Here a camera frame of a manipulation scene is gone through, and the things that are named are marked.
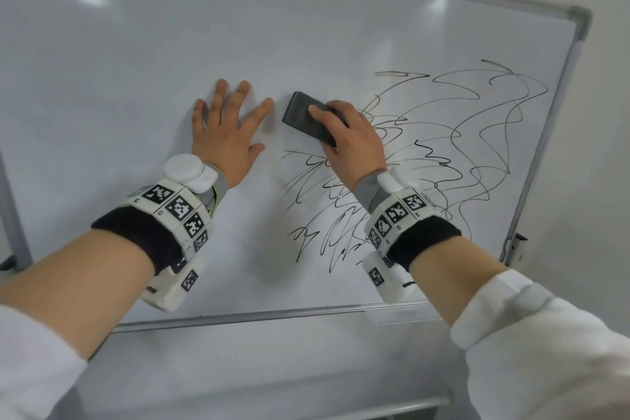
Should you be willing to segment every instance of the white shirt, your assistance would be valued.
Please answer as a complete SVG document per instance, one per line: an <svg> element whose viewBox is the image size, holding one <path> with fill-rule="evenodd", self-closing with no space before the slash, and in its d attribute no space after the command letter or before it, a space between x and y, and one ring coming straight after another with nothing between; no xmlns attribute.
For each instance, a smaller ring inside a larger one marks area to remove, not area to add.
<svg viewBox="0 0 630 420"><path fill-rule="evenodd" d="M630 418L630 339L516 271L477 292L451 337L484 420ZM51 329L0 306L0 418L46 418L85 367Z"/></svg>

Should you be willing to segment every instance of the white wall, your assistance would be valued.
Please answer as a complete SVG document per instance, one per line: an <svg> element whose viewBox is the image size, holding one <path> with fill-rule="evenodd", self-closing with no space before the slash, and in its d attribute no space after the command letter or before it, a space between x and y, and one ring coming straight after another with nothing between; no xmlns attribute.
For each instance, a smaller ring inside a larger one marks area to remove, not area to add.
<svg viewBox="0 0 630 420"><path fill-rule="evenodd" d="M527 272L630 333L630 0L545 1L595 18L522 217ZM307 417L427 395L451 356L441 323L379 328L361 314L121 334L79 392L91 414L172 418L185 405L179 418Z"/></svg>

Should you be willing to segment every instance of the whiteboard stand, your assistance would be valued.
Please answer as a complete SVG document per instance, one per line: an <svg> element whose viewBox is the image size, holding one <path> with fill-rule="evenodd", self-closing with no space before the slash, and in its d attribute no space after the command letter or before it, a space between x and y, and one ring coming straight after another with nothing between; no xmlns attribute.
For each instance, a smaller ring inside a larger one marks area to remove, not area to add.
<svg viewBox="0 0 630 420"><path fill-rule="evenodd" d="M545 122L544 129L542 131L542 136L540 137L539 143L537 145L535 156L531 164L531 167L529 169L529 173L527 175L527 181L524 185L524 189L521 194L518 207L512 218L512 223L510 225L510 229L509 229L508 236L506 239L506 242L508 242L514 238L514 235L516 233L518 219L522 212L522 209L523 209L526 197L527 197L527 193L529 192L531 183L536 174L536 170L539 166L541 156L544 152L545 147L547 146L549 137L551 136L553 124L557 117L559 107L561 106L561 103L565 96L568 83L571 79L571 74L573 72L573 69L576 65L576 62L579 56L579 50L585 38L587 37L588 29L592 20L592 14L590 10L585 9L583 7L578 7L578 6L561 7L561 6L549 5L546 3L541 3L541 2L536 2L536 1L532 2L530 0L466 0L466 1L483 3L486 5L493 5L496 7L503 7L503 8L521 11L521 12L530 12L530 13L535 13L538 15L546 16L546 17L558 18L562 20L570 20L574 22L576 26L573 43L571 45L571 48L564 62L561 78L557 85L555 96L551 104L551 110ZM10 241L12 250L16 256L18 270L25 269L30 264L32 264L33 259L31 257L30 249L27 244L27 238L25 236L25 232L23 231L21 227L20 216L16 208L16 202L12 196L7 172L1 158L0 158L0 215L4 221L4 226L6 228L8 239ZM503 252L501 256L501 260L505 261L505 251ZM233 315L211 315L211 316L189 317L189 318L182 318L182 319L133 322L133 323L120 324L117 328L114 329L114 332L153 330L153 329L160 329L160 328L208 326L208 325L214 325L214 324L252 322L252 321L262 321L262 320L269 320L269 319L286 319L290 317L308 317L308 316L313 316L313 315L327 315L327 314L332 314L332 313L349 313L349 312L359 312L359 311L370 311L372 313L375 313L378 311L379 315L376 316L380 318L380 321L378 323L387 323L388 321L386 319L383 319L381 314L384 314L387 312L394 313L394 311L399 307L409 308L411 306L416 306L419 312L424 312L424 314L420 315L420 318L416 319L416 321L436 319L435 311L433 310L433 308L430 306L428 302L424 301L424 302L404 303L400 305L398 304L394 304L394 305L352 304L352 305L344 305L344 306L326 306L326 307L305 308L305 309L271 310L271 311L266 311L266 312L238 313L238 314L233 314Z"/></svg>

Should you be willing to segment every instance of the person's right hand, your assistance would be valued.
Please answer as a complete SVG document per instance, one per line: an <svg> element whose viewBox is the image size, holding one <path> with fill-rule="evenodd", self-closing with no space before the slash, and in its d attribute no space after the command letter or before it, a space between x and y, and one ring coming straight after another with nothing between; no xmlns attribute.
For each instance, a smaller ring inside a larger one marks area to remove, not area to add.
<svg viewBox="0 0 630 420"><path fill-rule="evenodd" d="M387 170L383 143L366 116L350 103L335 100L327 105L340 112L348 126L334 113L315 105L309 106L309 113L335 138L336 148L327 143L321 145L336 175L354 192L361 178L376 170Z"/></svg>

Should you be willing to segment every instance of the black wristband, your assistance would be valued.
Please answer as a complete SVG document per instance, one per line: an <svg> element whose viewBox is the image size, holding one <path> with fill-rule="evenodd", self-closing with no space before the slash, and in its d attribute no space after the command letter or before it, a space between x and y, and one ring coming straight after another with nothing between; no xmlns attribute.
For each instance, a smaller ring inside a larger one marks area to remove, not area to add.
<svg viewBox="0 0 630 420"><path fill-rule="evenodd" d="M431 216L418 221L400 234L388 251L388 259L402 265L408 272L410 264L422 251L433 244L461 235L462 232L444 218Z"/></svg>
<svg viewBox="0 0 630 420"><path fill-rule="evenodd" d="M175 236L153 216L131 206L110 211L94 221L91 228L112 232L137 244L151 259L156 275L182 258Z"/></svg>

